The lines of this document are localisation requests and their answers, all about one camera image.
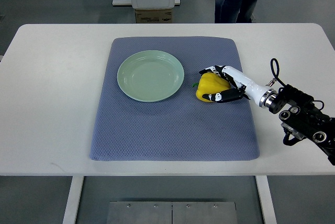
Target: robotic hand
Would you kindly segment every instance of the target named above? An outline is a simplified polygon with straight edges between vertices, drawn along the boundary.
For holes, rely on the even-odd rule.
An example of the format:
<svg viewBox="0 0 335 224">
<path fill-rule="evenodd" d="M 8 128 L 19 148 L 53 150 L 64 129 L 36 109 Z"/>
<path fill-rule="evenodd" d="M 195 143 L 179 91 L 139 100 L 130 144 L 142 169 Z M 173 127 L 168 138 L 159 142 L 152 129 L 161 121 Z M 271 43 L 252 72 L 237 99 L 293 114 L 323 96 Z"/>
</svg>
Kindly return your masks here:
<svg viewBox="0 0 335 224">
<path fill-rule="evenodd" d="M 273 62 L 276 63 L 277 72 L 274 72 Z M 314 142 L 327 156 L 332 165 L 335 165 L 335 118 L 331 118 L 321 112 L 324 104 L 298 89 L 284 84 L 278 77 L 279 65 L 276 59 L 271 60 L 271 70 L 274 78 L 266 86 L 257 85 L 253 80 L 245 76 L 242 72 L 231 66 L 211 66 L 199 71 L 204 73 L 213 72 L 228 81 L 234 88 L 216 94 L 204 94 L 203 98 L 225 103 L 246 97 L 252 99 L 262 107 L 268 108 L 273 114 L 277 114 L 286 104 L 291 105 L 288 110 L 283 110 L 279 114 L 284 129 L 285 145 L 294 145 L 303 139 Z M 277 91 L 271 86 L 278 81 L 282 88 Z M 318 109 L 314 102 L 322 103 Z"/>
</svg>

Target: blue mat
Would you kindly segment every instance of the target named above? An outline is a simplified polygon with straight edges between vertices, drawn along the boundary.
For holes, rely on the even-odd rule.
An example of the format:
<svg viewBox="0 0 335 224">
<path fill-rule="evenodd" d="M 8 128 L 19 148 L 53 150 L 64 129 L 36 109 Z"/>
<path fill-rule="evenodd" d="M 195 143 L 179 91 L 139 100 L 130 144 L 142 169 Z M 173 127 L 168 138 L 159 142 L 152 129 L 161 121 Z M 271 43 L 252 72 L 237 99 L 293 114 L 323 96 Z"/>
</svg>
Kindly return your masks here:
<svg viewBox="0 0 335 224">
<path fill-rule="evenodd" d="M 181 88 L 168 99 L 143 103 L 117 84 L 122 62 L 161 50 L 183 65 Z M 235 161 L 259 156 L 249 101 L 205 103 L 195 96 L 200 70 L 230 65 L 242 71 L 234 41 L 215 37 L 129 37 L 111 45 L 93 132 L 92 160 Z"/>
</svg>

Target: plate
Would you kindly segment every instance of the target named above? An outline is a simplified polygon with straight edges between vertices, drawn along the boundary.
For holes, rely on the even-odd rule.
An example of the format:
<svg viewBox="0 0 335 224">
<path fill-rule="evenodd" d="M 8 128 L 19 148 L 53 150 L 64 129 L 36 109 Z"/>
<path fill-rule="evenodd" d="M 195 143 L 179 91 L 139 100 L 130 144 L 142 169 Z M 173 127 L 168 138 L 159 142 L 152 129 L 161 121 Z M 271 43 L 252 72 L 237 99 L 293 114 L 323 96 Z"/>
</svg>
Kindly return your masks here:
<svg viewBox="0 0 335 224">
<path fill-rule="evenodd" d="M 117 72 L 120 89 L 141 102 L 157 102 L 172 96 L 183 80 L 182 64 L 171 54 L 159 50 L 131 55 Z"/>
</svg>

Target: table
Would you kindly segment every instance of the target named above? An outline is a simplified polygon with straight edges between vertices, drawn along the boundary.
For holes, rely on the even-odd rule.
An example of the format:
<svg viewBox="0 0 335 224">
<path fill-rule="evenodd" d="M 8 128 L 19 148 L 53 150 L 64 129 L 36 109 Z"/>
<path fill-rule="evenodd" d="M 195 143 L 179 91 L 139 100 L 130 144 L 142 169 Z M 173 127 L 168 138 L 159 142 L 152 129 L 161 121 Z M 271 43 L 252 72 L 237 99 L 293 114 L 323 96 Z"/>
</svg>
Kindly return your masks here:
<svg viewBox="0 0 335 224">
<path fill-rule="evenodd" d="M 74 176 L 69 201 L 79 200 L 83 176 L 256 175 L 267 195 L 261 201 L 271 201 L 266 175 L 335 174 L 335 167 L 311 141 L 283 145 L 278 116 L 254 102 L 250 104 L 260 146 L 255 160 L 90 160 L 110 46 L 115 38 L 131 36 L 231 38 L 243 72 L 255 82 L 272 79 L 270 59 L 277 58 L 283 82 L 323 100 L 323 113 L 335 114 L 335 51 L 316 24 L 24 25 L 0 63 L 0 175 Z"/>
</svg>

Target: floor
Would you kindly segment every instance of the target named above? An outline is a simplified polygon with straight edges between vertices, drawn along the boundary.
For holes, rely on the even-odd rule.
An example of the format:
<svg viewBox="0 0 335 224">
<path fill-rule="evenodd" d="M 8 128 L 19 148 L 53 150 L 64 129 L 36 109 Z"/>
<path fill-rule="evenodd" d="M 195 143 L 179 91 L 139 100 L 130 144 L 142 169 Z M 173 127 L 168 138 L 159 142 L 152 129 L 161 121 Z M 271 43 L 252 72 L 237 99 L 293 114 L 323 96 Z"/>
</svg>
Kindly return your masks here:
<svg viewBox="0 0 335 224">
<path fill-rule="evenodd" d="M 23 24 L 135 23 L 132 7 L 113 7 L 112 1 L 0 0 L 0 55 Z M 335 0 L 258 0 L 254 22 L 317 23 L 335 47 L 334 11 Z M 213 23 L 214 0 L 181 0 L 173 12 L 175 23 Z M 68 177 L 0 177 L 0 223 L 61 223 L 70 182 Z M 208 177 L 202 183 L 214 182 Z M 335 223 L 330 209 L 335 176 L 271 176 L 269 185 L 278 223 Z"/>
</svg>

